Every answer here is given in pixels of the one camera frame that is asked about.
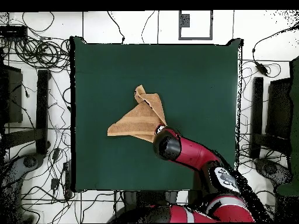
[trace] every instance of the folded towel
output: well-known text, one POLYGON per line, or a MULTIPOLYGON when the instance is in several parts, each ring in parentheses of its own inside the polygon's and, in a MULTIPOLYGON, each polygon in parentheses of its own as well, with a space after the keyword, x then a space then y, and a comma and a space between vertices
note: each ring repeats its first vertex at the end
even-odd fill
POLYGON ((146 93, 143 86, 136 88, 138 105, 108 128, 108 136, 131 135, 149 142, 154 141, 159 124, 166 125, 161 100, 156 93, 146 93))

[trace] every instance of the green tabletop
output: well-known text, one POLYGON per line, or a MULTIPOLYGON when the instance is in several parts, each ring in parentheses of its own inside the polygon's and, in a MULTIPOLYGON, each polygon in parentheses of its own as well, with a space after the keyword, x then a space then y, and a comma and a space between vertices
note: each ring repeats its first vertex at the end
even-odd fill
POLYGON ((75 37, 76 190, 192 189, 193 171, 158 159, 152 143, 107 136, 132 110, 134 90, 158 93, 165 119, 235 160, 238 48, 230 45, 84 44, 75 37))

